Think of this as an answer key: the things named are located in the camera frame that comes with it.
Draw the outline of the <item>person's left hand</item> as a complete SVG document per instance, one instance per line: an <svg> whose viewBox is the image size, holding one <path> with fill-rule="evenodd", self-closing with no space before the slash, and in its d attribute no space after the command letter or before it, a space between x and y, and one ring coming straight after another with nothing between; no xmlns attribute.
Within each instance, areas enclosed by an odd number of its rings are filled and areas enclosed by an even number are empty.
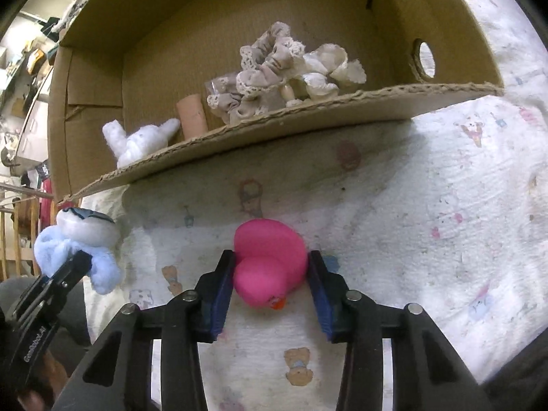
<svg viewBox="0 0 548 411"><path fill-rule="evenodd" d="M26 411L50 410L68 383L65 367L47 350L34 367L30 383L18 394L18 402Z"/></svg>

